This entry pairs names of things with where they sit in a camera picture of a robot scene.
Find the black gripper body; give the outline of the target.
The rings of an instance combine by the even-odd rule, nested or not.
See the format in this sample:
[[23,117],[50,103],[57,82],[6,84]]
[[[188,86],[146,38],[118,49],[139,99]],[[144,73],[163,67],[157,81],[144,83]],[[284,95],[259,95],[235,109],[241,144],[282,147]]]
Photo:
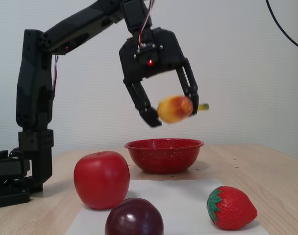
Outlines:
[[160,27],[145,29],[143,41],[145,46],[139,47],[135,35],[119,51],[125,83],[142,81],[183,66],[186,58],[173,32]]

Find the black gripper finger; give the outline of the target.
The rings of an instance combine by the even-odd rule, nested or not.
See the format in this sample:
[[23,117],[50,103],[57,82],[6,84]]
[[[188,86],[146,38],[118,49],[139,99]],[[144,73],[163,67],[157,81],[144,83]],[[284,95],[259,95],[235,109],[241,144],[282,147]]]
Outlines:
[[184,95],[187,96],[193,104],[191,116],[196,115],[199,105],[198,85],[196,83],[189,60],[187,58],[183,58],[180,65],[177,66],[175,70],[177,72]]
[[141,118],[150,126],[158,127],[162,123],[158,118],[157,111],[152,108],[149,98],[140,81],[124,82],[133,102],[135,108],[139,111]]

